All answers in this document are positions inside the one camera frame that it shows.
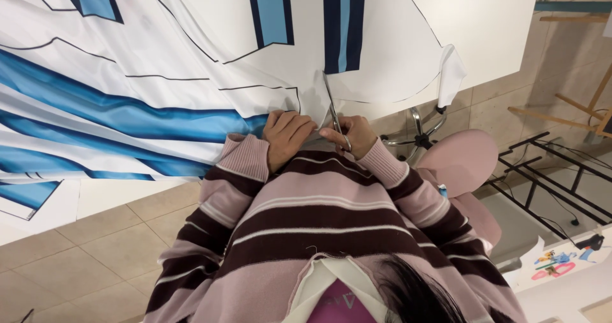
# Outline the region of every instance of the pink striped sweater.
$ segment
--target pink striped sweater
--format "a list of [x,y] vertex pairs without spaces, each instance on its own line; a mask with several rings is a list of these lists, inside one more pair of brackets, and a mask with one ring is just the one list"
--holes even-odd
[[312,259],[351,257],[377,285],[390,253],[437,280],[469,321],[526,322],[468,219],[380,140],[355,162],[331,144],[306,147],[276,174],[267,148],[228,135],[199,209],[160,256],[144,323],[281,322]]

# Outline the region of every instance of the wooden easel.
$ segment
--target wooden easel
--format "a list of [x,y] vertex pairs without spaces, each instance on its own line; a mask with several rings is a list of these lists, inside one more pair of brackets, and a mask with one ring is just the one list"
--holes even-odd
[[588,107],[585,107],[582,104],[579,104],[578,102],[572,100],[569,97],[565,97],[565,96],[563,96],[560,93],[556,93],[555,94],[555,96],[560,98],[561,100],[563,100],[563,101],[569,103],[570,105],[580,109],[581,111],[583,111],[586,114],[596,118],[597,120],[600,120],[601,124],[599,126],[589,126],[589,125],[585,125],[585,124],[579,124],[579,123],[574,122],[574,121],[565,120],[565,119],[562,119],[562,118],[558,118],[558,117],[554,117],[554,116],[549,116],[549,115],[546,115],[546,114],[540,114],[538,112],[529,111],[527,109],[508,107],[508,110],[511,111],[511,112],[517,112],[519,114],[525,114],[525,115],[528,115],[528,116],[537,117],[537,118],[540,118],[542,120],[558,122],[559,124],[563,124],[563,125],[584,128],[585,130],[589,130],[589,131],[595,132],[595,134],[598,134],[598,135],[612,137],[612,133],[604,131],[604,130],[609,131],[609,127],[607,127],[607,125],[612,123],[612,107],[608,108],[608,112],[606,113],[605,116],[602,116],[601,114],[599,114],[599,113],[597,113],[597,112],[595,112],[593,110],[595,108],[595,105],[597,104],[597,100],[599,100],[599,97],[601,96],[601,93],[603,92],[604,88],[608,84],[608,81],[610,80],[610,77],[612,77],[612,63],[608,67],[608,71],[606,72],[606,74],[603,76],[603,79],[601,80],[601,83],[599,83],[599,87],[595,91],[595,94],[593,95],[593,98],[591,99],[591,102],[589,103]]

